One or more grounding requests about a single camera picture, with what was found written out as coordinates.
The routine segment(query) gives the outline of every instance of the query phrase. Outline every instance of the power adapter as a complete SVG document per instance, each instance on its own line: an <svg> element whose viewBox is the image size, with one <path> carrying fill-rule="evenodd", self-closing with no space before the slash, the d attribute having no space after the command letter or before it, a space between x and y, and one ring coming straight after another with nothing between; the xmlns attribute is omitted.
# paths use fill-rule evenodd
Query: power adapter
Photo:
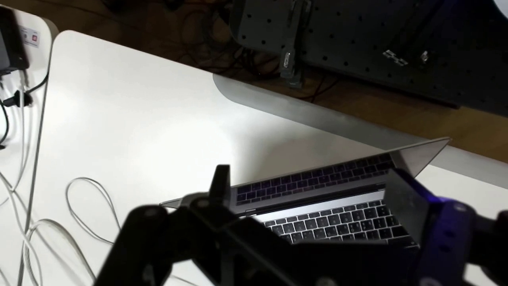
<svg viewBox="0 0 508 286"><path fill-rule="evenodd" d="M0 7L0 76L28 67L14 11Z"/></svg>

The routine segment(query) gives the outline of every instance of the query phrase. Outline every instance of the laptop hinge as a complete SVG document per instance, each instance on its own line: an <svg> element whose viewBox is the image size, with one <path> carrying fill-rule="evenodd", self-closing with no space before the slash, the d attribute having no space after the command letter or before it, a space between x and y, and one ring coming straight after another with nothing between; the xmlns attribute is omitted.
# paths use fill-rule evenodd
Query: laptop hinge
<svg viewBox="0 0 508 286"><path fill-rule="evenodd" d="M251 209L251 210L245 211L245 217L255 216L255 215L256 215L256 209Z"/></svg>

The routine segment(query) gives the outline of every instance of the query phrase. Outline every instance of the plug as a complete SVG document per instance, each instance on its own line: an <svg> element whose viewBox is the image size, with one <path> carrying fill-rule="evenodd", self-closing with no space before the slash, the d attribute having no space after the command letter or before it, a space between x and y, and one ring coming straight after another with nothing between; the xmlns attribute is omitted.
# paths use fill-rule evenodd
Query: plug
<svg viewBox="0 0 508 286"><path fill-rule="evenodd" d="M20 107L20 99L21 99L21 97L19 96L19 94L20 94L20 92L16 91L14 93L13 97L4 100L4 106L5 107L10 107L10 106L16 105L17 107ZM24 95L25 95L24 106L31 105L34 102L34 100L32 99L31 95L28 94L28 93L25 93Z"/></svg>

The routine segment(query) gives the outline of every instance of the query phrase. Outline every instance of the wooden floor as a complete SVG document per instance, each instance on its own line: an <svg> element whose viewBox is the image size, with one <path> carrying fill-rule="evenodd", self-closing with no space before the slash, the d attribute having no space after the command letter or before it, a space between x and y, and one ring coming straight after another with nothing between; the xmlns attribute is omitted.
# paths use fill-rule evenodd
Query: wooden floor
<svg viewBox="0 0 508 286"><path fill-rule="evenodd" d="M183 27L182 23L189 12L206 8L200 5L202 2L189 3L176 12L169 12L157 1L131 1L134 3L118 14L105 9L100 0L0 0L0 4L50 19L60 31L75 30L167 59L197 65L184 55L181 42L193 42L199 36L200 14L196 13L196 19L185 22ZM218 31L216 37L228 37L227 27L214 27L215 30ZM228 55L213 58L210 54L209 57L213 60L199 62L197 66L226 61L223 58ZM226 76L235 76L293 97L305 97L312 95L322 79L322 72L310 70L301 91L290 90L277 79L252 80L242 72L229 72ZM328 76L323 87L334 80L333 75ZM315 103L420 137L449 136L453 139L453 146L508 162L507 118L464 107L454 110L350 81L340 81L318 96Z"/></svg>

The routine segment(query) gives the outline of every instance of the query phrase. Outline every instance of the white desk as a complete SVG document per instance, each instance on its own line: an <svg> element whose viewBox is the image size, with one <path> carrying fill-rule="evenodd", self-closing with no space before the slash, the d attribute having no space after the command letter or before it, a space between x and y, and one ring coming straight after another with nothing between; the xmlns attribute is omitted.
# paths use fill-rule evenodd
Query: white desk
<svg viewBox="0 0 508 286"><path fill-rule="evenodd" d="M48 72L51 46L53 38L56 36L56 27L48 20L25 12L15 11L15 16L20 26L38 32L38 45L23 45L30 64L27 75L29 88L31 88L42 82ZM10 91L14 90L11 83L15 83L16 85L20 83L17 72L4 76L3 81L6 88ZM31 94L34 99L33 106L25 109L25 124L26 126L32 125L30 128L27 127L27 133L29 134L25 136L25 142L29 146L29 157L24 175L18 187L18 193L25 204L28 203L32 183L36 143L38 141L42 102L45 93L45 85L33 92ZM5 99L5 93L0 94L0 97ZM19 116L14 116L14 110L14 107L7 108L11 122L11 131L5 143L7 148L0 151L0 170L11 183L14 183L13 181L15 181L18 176L21 157L21 121ZM3 115L1 115L1 117L0 133L3 135L5 131L5 121ZM7 195L3 190L3 184L0 185L0 188L2 188L2 190L0 190L0 202L3 202ZM21 218L24 226L25 215L23 214ZM15 224L11 206L8 203L0 207L0 234L0 253L2 253L0 268L4 271L9 282L15 283L18 278L21 257L21 235Z"/></svg>
<svg viewBox="0 0 508 286"><path fill-rule="evenodd" d="M300 106L297 100L227 83L234 85L231 90L235 93L272 96L280 110ZM231 183L239 184L380 151L235 103L219 89L216 76L208 72L76 32L61 33L52 54L34 219L51 218L65 226L98 273L110 247L88 236L71 218L64 189L75 177L101 182L123 223L136 206L206 191L217 164L230 164ZM299 111L327 112L313 108L309 104ZM332 124L355 120L335 116L338 119ZM420 179L437 194L470 203L484 215L492 217L496 211L491 209L508 208L508 192L448 170L430 166ZM475 189L503 199L474 197L478 195L472 192ZM115 237L112 216L98 192L84 183L76 184L70 201L94 231L108 239ZM69 247L59 243L61 239L43 233L56 251L81 269ZM45 282L69 284L54 257L37 239L34 245L40 250ZM209 284L189 262L175 266L173 273L198 285ZM81 274L84 281L90 281L84 270Z"/></svg>

